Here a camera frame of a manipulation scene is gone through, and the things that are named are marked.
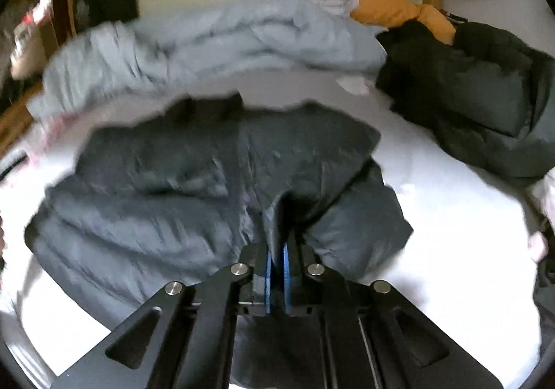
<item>screw head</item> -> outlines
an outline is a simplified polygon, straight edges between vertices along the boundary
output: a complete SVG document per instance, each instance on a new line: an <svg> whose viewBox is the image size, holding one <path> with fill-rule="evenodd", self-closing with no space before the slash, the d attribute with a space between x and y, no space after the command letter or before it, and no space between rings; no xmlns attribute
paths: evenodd
<svg viewBox="0 0 555 389"><path fill-rule="evenodd" d="M391 290L391 284L384 280L378 280L373 284L374 290L379 294L387 294Z"/></svg>
<svg viewBox="0 0 555 389"><path fill-rule="evenodd" d="M177 281L173 281L172 283L167 283L164 289L168 295L177 295L181 292L181 289L183 289L183 285Z"/></svg>
<svg viewBox="0 0 555 389"><path fill-rule="evenodd" d="M320 276L324 273L324 270L326 269L320 263L312 263L307 268L308 273L310 273L312 276Z"/></svg>
<svg viewBox="0 0 555 389"><path fill-rule="evenodd" d="M238 262L231 266L231 273L237 276L244 275L248 271L249 271L249 266L245 263Z"/></svg>

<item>metal arm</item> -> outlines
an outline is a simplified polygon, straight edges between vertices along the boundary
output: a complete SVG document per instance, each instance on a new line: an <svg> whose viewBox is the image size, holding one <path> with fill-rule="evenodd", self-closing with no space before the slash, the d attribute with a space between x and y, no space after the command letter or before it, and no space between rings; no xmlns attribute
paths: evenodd
<svg viewBox="0 0 555 389"><path fill-rule="evenodd" d="M291 238L282 275L266 244L204 283L168 283L62 374L52 389L224 389L237 316L278 311L320 325L322 388L502 389L386 281L346 281Z"/></svg>

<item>orange pillow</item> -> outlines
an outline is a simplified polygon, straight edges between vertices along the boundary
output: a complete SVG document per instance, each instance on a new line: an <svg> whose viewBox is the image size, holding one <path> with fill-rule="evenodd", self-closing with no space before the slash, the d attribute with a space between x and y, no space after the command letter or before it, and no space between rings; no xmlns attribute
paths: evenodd
<svg viewBox="0 0 555 389"><path fill-rule="evenodd" d="M379 24L397 28L405 21L418 17L420 9L407 0L359 0L351 18L363 24Z"/></svg>
<svg viewBox="0 0 555 389"><path fill-rule="evenodd" d="M455 28L445 16L434 6L420 5L418 21L428 27L434 37L447 45L453 44Z"/></svg>
<svg viewBox="0 0 555 389"><path fill-rule="evenodd" d="M351 12L351 18L362 24L378 24L396 28L405 21L417 19L439 41L453 44L455 29L443 14L429 5L415 5L407 0L359 0L359 7Z"/></svg>

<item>white bed sheet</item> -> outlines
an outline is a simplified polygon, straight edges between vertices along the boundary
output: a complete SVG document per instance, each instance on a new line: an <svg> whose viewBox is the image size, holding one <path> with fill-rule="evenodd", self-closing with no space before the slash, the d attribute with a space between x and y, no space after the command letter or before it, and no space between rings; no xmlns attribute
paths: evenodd
<svg viewBox="0 0 555 389"><path fill-rule="evenodd" d="M504 387L517 389L536 365L540 344L532 300L536 265L527 253L523 205L494 187L500 187L495 178L452 159L429 132L390 112L389 100L375 89L353 95L366 91L360 78L340 78L347 91L337 81L337 74L326 72L256 71L187 92L210 96L237 90L245 104L270 107L315 99L378 129L382 139L374 157L415 231L375 277L390 281ZM30 343L55 374L76 362L108 330L32 259L23 242L24 227L44 187L71 172L94 126L136 123L163 111L174 98L126 95L82 115L44 159L0 188L7 242L1 297L5 304L13 301ZM32 360L24 341L11 345L16 354ZM25 366L39 368L40 363Z"/></svg>

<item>white wall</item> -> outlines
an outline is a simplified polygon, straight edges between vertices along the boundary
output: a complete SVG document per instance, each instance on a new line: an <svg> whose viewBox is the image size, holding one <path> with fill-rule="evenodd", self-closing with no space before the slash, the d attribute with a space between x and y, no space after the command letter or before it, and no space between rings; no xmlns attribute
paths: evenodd
<svg viewBox="0 0 555 389"><path fill-rule="evenodd" d="M546 0L443 0L443 8L491 24L555 56L555 15Z"/></svg>

